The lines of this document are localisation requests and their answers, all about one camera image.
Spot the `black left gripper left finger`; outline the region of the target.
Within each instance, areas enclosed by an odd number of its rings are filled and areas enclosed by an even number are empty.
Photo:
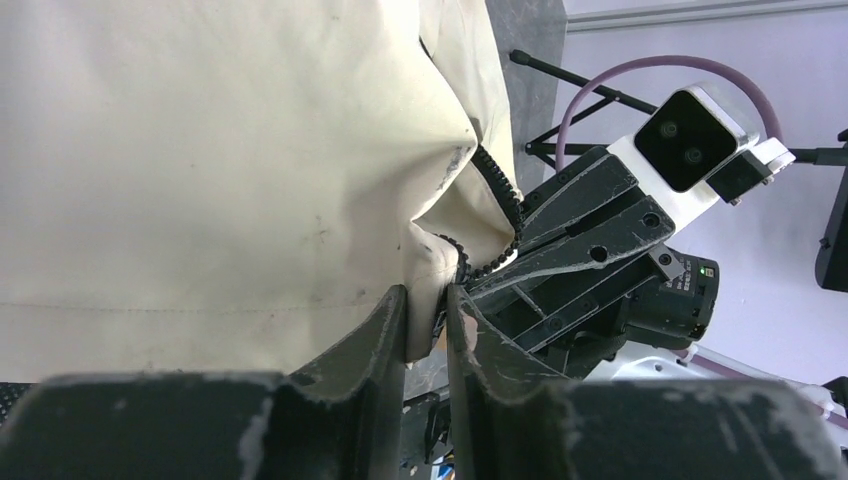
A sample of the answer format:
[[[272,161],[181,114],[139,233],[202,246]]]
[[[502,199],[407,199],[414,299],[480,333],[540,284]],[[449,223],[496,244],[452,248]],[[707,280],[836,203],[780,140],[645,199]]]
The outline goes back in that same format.
[[[394,479],[407,292],[291,374],[55,376],[1,428],[5,479]]]

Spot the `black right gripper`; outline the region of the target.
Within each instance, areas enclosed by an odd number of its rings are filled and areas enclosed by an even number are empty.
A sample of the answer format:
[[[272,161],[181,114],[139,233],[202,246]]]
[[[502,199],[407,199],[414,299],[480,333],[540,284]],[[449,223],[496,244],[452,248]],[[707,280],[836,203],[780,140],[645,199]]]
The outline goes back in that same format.
[[[628,342],[684,350],[703,338],[718,263],[665,246],[627,259],[670,238],[675,223],[653,198],[640,200],[638,181],[607,148],[589,149],[521,207],[521,256],[466,288],[520,348],[585,378]]]

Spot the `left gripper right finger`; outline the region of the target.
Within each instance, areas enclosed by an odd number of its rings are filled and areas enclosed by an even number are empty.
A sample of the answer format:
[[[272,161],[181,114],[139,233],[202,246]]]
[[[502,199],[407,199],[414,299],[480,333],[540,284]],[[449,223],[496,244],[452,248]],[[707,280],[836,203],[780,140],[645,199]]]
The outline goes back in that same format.
[[[446,292],[460,479],[841,479],[811,406],[764,380],[573,381]]]

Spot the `cream zip-up jacket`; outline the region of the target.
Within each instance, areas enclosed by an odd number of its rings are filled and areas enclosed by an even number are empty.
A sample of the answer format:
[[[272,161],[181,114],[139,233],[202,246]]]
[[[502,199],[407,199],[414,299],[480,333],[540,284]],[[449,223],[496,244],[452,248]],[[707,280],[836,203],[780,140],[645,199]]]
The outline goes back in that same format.
[[[5,1],[1,377],[419,359],[515,181],[482,1]]]

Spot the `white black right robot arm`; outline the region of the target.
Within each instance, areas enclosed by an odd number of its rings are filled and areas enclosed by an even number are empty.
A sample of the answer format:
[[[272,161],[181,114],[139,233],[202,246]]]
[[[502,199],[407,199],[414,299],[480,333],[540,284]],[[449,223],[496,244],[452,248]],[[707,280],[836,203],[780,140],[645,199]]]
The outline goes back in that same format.
[[[670,190],[630,138],[586,146],[523,202],[516,260],[472,277],[449,337],[475,347],[489,328],[544,372],[575,379],[765,379],[700,346],[720,270],[667,246],[716,201],[709,183]]]

